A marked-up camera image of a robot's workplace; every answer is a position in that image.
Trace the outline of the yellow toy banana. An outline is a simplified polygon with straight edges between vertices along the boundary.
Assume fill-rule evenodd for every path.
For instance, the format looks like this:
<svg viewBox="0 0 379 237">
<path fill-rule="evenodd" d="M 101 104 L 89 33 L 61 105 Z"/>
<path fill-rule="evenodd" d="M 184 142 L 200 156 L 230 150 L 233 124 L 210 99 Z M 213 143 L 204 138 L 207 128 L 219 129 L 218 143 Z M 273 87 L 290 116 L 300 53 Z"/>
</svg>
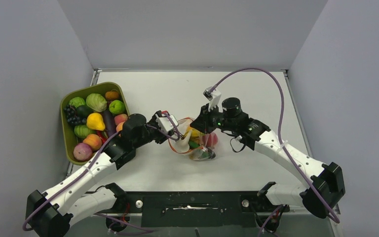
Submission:
<svg viewBox="0 0 379 237">
<path fill-rule="evenodd" d="M 190 126 L 187 127 L 186 132 L 185 132 L 185 136 L 190 136 L 190 138 L 193 138 L 193 139 L 202 137 L 203 135 L 204 134 L 202 132 L 200 132 L 197 129 L 194 129 Z"/>
</svg>

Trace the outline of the red toy apple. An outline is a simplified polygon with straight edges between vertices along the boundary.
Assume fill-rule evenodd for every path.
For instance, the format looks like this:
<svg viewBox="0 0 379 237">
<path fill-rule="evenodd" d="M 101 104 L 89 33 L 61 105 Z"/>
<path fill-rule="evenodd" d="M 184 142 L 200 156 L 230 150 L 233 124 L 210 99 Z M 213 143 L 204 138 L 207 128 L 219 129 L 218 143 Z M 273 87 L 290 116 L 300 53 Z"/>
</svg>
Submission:
<svg viewBox="0 0 379 237">
<path fill-rule="evenodd" d="M 202 143 L 206 147 L 213 148 L 217 145 L 218 143 L 218 136 L 216 133 L 212 132 L 210 134 L 205 134 L 202 137 Z"/>
</svg>

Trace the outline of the white toy garlic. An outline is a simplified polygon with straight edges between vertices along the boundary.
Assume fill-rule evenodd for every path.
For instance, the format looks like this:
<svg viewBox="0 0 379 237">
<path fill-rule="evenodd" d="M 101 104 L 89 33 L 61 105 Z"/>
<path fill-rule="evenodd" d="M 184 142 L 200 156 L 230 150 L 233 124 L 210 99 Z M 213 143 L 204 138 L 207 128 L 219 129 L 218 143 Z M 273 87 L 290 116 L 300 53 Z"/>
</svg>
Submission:
<svg viewBox="0 0 379 237">
<path fill-rule="evenodd" d="M 190 128 L 185 137 L 179 141 L 177 141 L 174 145 L 174 149 L 177 153 L 183 154 L 190 150 L 189 141 L 192 135 L 192 128 Z"/>
</svg>

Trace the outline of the clear zip bag orange zipper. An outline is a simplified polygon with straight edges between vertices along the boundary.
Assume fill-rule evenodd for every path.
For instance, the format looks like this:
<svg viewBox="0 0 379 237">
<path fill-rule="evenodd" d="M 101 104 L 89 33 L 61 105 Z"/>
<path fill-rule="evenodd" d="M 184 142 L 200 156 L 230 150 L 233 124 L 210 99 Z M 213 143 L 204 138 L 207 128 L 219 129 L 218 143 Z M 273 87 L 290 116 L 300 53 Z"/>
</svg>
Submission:
<svg viewBox="0 0 379 237">
<path fill-rule="evenodd" d="M 218 136 L 212 132 L 204 134 L 190 126 L 193 118 L 178 120 L 178 131 L 181 140 L 168 140 L 169 147 L 177 154 L 187 156 L 194 161 L 207 161 L 216 158 L 215 147 L 218 144 Z"/>
</svg>

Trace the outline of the green toy chili pepper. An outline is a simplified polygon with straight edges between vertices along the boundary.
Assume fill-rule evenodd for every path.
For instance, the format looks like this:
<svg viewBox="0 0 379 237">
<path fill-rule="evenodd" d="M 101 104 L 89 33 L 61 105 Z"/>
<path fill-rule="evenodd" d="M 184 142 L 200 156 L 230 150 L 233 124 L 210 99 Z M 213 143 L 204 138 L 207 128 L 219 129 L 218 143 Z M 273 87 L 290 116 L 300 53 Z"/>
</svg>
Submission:
<svg viewBox="0 0 379 237">
<path fill-rule="evenodd" d="M 191 150 L 197 149 L 200 147 L 200 142 L 199 140 L 189 140 L 188 141 L 189 147 Z"/>
</svg>

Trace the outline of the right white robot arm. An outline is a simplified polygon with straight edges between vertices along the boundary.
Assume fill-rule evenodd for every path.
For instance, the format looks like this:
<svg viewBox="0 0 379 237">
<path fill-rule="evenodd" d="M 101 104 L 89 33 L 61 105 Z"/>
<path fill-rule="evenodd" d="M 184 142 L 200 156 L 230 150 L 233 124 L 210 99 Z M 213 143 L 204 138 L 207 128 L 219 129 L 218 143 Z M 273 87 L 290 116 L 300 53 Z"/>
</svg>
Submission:
<svg viewBox="0 0 379 237">
<path fill-rule="evenodd" d="M 222 106 L 222 112 L 210 110 L 208 104 L 202 106 L 190 126 L 204 134 L 216 129 L 228 132 L 243 147 L 268 157 L 300 181 L 292 186 L 268 182 L 258 192 L 259 207 L 269 211 L 278 205 L 294 205 L 318 218 L 331 216 L 345 194 L 342 168 L 315 160 L 282 141 L 269 126 L 243 112 L 238 98 L 225 99 Z"/>
</svg>

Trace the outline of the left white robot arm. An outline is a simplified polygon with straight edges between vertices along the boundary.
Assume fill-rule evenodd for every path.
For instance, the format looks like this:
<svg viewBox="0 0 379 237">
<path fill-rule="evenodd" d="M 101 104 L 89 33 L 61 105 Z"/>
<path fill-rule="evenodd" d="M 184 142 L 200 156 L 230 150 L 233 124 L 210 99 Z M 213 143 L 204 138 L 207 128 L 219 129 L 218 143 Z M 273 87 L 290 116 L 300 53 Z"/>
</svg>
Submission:
<svg viewBox="0 0 379 237">
<path fill-rule="evenodd" d="M 86 192 L 131 161 L 139 147 L 168 140 L 178 125 L 166 111 L 157 111 L 150 121 L 141 114 L 130 115 L 87 165 L 43 193 L 35 190 L 28 196 L 23 230 L 40 237 L 63 237 L 77 222 L 122 202 L 124 191 L 115 183 L 90 195 Z"/>
</svg>

